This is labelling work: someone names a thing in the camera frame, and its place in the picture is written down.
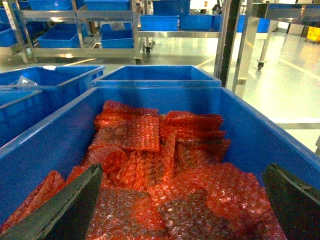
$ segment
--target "metal shelving rack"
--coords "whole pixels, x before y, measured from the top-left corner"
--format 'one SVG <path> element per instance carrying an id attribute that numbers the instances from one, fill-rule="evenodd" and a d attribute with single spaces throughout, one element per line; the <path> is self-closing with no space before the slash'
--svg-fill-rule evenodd
<path id="1" fill-rule="evenodd" d="M 159 1 L 159 0 L 144 0 L 144 12 L 148 14 L 150 12 L 148 2 Z M 146 53 L 150 53 L 152 43 L 149 38 L 198 38 L 198 39 L 217 39 L 221 32 L 215 31 L 139 31 L 139 37 L 145 38 L 145 44 L 143 51 L 146 49 Z M 241 38 L 241 33 L 237 33 L 236 37 Z M 257 33 L 256 39 L 266 39 L 267 33 Z"/>
<path id="2" fill-rule="evenodd" d="M 140 50 L 142 47 L 142 39 L 138 36 L 138 17 L 141 7 L 136 5 L 135 0 L 130 0 L 131 10 L 128 11 L 91 11 L 87 6 L 77 9 L 76 0 L 72 0 L 73 10 L 67 11 L 36 11 L 36 10 L 20 10 L 18 0 L 15 4 L 20 15 L 23 30 L 26 32 L 30 53 L 36 61 L 37 57 L 62 57 L 62 58 L 134 58 L 137 65 L 141 64 L 142 55 Z M 13 13 L 12 4 L 8 4 L 8 10 Z M 39 44 L 30 41 L 26 22 L 66 22 L 77 25 L 77 32 L 80 41 L 79 48 L 42 48 Z M 102 48 L 100 42 L 99 31 L 90 34 L 88 41 L 84 42 L 81 23 L 100 22 L 100 21 L 120 21 L 131 22 L 134 48 Z M 12 22 L 12 26 L 19 29 L 17 22 Z M 23 46 L 23 41 L 18 41 L 18 46 Z"/>

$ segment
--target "red bubble wrap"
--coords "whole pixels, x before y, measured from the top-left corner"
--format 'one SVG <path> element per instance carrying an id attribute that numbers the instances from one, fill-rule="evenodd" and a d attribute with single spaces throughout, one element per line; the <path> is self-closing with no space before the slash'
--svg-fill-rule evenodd
<path id="1" fill-rule="evenodd" d="M 126 114 L 136 116 L 157 116 L 158 109 L 135 108 L 120 102 L 108 100 L 103 105 L 102 114 Z"/>
<path id="2" fill-rule="evenodd" d="M 115 145 L 125 150 L 159 152 L 159 119 L 144 116 L 100 130 L 89 150 Z"/>
<path id="3" fill-rule="evenodd" d="M 191 182 L 187 177 L 175 177 L 164 183 L 149 187 L 151 199 L 156 207 L 162 206 L 167 202 L 176 199 L 186 198 L 187 195 L 193 194 L 200 190 L 201 187 Z"/>
<path id="4" fill-rule="evenodd" d="M 144 186 L 146 188 L 157 184 L 157 171 L 156 171 L 156 153 L 148 152 L 145 163 L 145 180 Z"/>
<path id="5" fill-rule="evenodd" d="M 146 184 L 146 164 L 147 164 L 148 152 L 138 151 L 136 155 L 136 174 L 135 183 L 133 188 L 136 190 L 143 189 Z"/>
<path id="6" fill-rule="evenodd" d="M 196 115 L 187 111 L 171 111 L 166 115 L 163 123 L 172 126 L 192 125 L 202 130 L 218 130 L 223 121 L 219 114 Z"/>
<path id="7" fill-rule="evenodd" d="M 65 180 L 62 176 L 57 171 L 51 171 L 42 183 L 26 197 L 17 210 L 5 221 L 2 225 L 2 231 L 11 228 L 14 224 L 29 216 L 64 187 Z"/>
<path id="8" fill-rule="evenodd" d="M 77 177 L 79 177 L 81 174 L 83 174 L 91 165 L 82 165 L 82 166 L 75 166 L 70 175 L 68 176 L 67 180 L 65 181 L 65 185 L 68 185 L 73 180 L 75 180 Z M 101 180 L 101 188 L 111 188 L 113 185 L 108 180 L 108 177 L 105 173 L 102 174 L 102 180 Z"/>
<path id="9" fill-rule="evenodd" d="M 86 240 L 168 240 L 168 231 L 145 191 L 100 192 Z"/>
<path id="10" fill-rule="evenodd" d="M 200 167 L 187 171 L 183 177 L 208 191 L 207 205 L 216 216 L 228 219 L 235 232 L 250 229 L 271 208 L 256 177 L 231 163 Z"/>
<path id="11" fill-rule="evenodd" d="M 133 151 L 129 161 L 120 169 L 117 178 L 121 186 L 125 188 L 133 188 L 136 182 L 137 172 L 137 154 L 138 151 Z"/>
<path id="12" fill-rule="evenodd" d="M 124 162 L 127 161 L 126 153 L 120 148 L 109 145 L 100 148 L 89 150 L 83 161 L 82 165 L 102 165 L 103 172 L 107 175 L 118 172 Z"/>
<path id="13" fill-rule="evenodd" d="M 270 209 L 264 215 L 264 219 L 253 228 L 252 235 L 254 236 L 252 239 L 287 240 L 272 209 Z"/>
<path id="14" fill-rule="evenodd" d="M 217 217 L 206 205 L 207 192 L 200 189 L 158 208 L 171 236 L 176 240 L 228 240 L 234 235 L 228 221 Z"/>
<path id="15" fill-rule="evenodd" d="M 176 135 L 177 131 L 174 131 L 166 140 L 165 146 L 162 152 L 162 164 L 164 167 L 164 175 L 162 181 L 169 181 L 175 174 L 175 147 L 176 147 Z"/>

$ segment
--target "metal frame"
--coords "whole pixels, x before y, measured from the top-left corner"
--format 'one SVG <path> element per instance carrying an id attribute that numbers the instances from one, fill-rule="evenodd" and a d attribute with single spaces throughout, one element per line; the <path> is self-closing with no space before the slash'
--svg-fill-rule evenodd
<path id="1" fill-rule="evenodd" d="M 77 9 L 75 0 L 72 0 L 73 10 L 68 11 L 34 11 L 20 10 L 18 0 L 14 0 L 17 5 L 18 13 L 23 26 L 23 31 L 26 33 L 28 47 L 33 57 L 33 62 L 37 61 L 37 57 L 62 57 L 62 58 L 134 58 L 136 64 L 141 64 L 142 54 L 140 53 L 143 45 L 142 39 L 139 39 L 138 33 L 138 15 L 136 9 L 136 1 L 131 0 L 131 10 L 128 11 L 90 11 L 87 6 Z M 22 38 L 14 10 L 10 0 L 3 0 L 3 5 L 9 17 L 14 33 L 16 34 L 18 44 L 8 48 L 0 48 L 0 54 L 16 54 L 22 51 L 25 63 L 31 63 L 28 55 L 27 45 Z M 38 43 L 33 43 L 30 39 L 26 23 L 33 22 L 67 22 L 77 25 L 77 32 L 80 41 L 79 48 L 41 48 Z M 134 48 L 101 48 L 100 33 L 91 34 L 89 41 L 84 42 L 81 23 L 89 21 L 123 21 L 132 23 Z"/>
<path id="2" fill-rule="evenodd" d="M 6 15 L 9 19 L 10 26 L 14 32 L 17 44 L 14 44 L 9 47 L 0 47 L 0 55 L 7 55 L 7 56 L 13 56 L 16 54 L 20 54 L 24 63 L 29 64 L 32 62 L 32 58 L 29 57 L 29 53 L 27 50 L 27 45 L 25 43 L 25 40 L 22 37 L 22 32 L 19 27 L 19 23 L 16 17 L 16 14 L 14 12 L 14 8 L 12 6 L 12 2 L 10 0 L 2 0 L 2 4 L 4 7 L 4 10 L 6 12 Z M 25 24 L 22 25 L 26 32 L 28 32 L 27 27 Z M 29 34 L 26 34 L 26 40 L 27 43 L 30 45 L 31 40 L 29 37 Z"/>
<path id="3" fill-rule="evenodd" d="M 319 4 L 279 4 L 279 3 L 252 3 L 248 5 L 241 36 L 240 49 L 235 68 L 232 91 L 243 97 L 250 60 L 256 39 L 259 19 L 265 18 L 278 22 L 320 27 Z M 268 41 L 264 43 L 260 62 L 265 61 Z"/>

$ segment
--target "white wall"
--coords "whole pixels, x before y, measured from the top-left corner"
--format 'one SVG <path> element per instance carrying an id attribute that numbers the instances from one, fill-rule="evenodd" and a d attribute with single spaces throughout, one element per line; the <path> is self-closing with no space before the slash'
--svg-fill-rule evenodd
<path id="1" fill-rule="evenodd" d="M 212 9 L 217 4 L 217 0 L 191 0 L 190 9 Z"/>

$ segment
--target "empty blue bin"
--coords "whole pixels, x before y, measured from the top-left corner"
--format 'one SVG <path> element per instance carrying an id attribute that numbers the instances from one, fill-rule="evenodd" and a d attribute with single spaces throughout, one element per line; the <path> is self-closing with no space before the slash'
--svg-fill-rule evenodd
<path id="1" fill-rule="evenodd" d="M 41 48 L 74 49 L 80 47 L 78 33 L 74 31 L 50 30 L 38 37 Z"/>
<path id="2" fill-rule="evenodd" d="M 153 14 L 157 16 L 185 16 L 190 13 L 191 0 L 153 1 Z"/>
<path id="3" fill-rule="evenodd" d="M 212 15 L 187 15 L 180 16 L 180 30 L 192 31 L 209 31 L 212 29 Z"/>
<path id="4" fill-rule="evenodd" d="M 0 47 L 10 47 L 17 43 L 17 39 L 10 24 L 0 23 Z"/>
<path id="5" fill-rule="evenodd" d="M 0 147 L 44 119 L 42 91 L 0 91 Z"/>
<path id="6" fill-rule="evenodd" d="M 0 91 L 42 90 L 46 112 L 53 113 L 92 87 L 92 80 L 103 75 L 104 66 L 34 66 L 0 73 Z M 16 86 L 24 76 L 38 86 Z"/>
<path id="7" fill-rule="evenodd" d="M 81 163 L 106 100 L 156 108 L 160 114 L 221 114 L 221 129 L 231 139 L 226 162 L 254 173 L 261 184 L 266 166 L 277 163 L 320 190 L 320 157 L 226 88 L 97 87 L 0 148 L 0 223 L 51 170 L 67 178 Z"/>
<path id="8" fill-rule="evenodd" d="M 124 22 L 123 27 L 125 30 L 132 30 L 132 24 L 131 22 Z M 100 28 L 100 33 L 103 34 L 105 32 L 111 32 L 114 31 L 111 27 L 111 24 L 103 24 Z"/>
<path id="9" fill-rule="evenodd" d="M 101 45 L 104 49 L 133 49 L 132 30 L 106 31 L 102 34 Z"/>
<path id="10" fill-rule="evenodd" d="M 178 31 L 178 16 L 142 15 L 142 31 Z"/>
<path id="11" fill-rule="evenodd" d="M 75 23 L 59 23 L 54 25 L 50 31 L 68 31 L 75 34 L 78 33 L 77 25 Z M 83 38 L 86 38 L 89 35 L 87 25 L 85 23 L 81 24 L 81 32 Z"/>
<path id="12" fill-rule="evenodd" d="M 91 11 L 128 11 L 130 0 L 84 0 Z"/>
<path id="13" fill-rule="evenodd" d="M 94 87 L 220 87 L 221 81 L 196 66 L 123 66 L 96 78 Z"/>

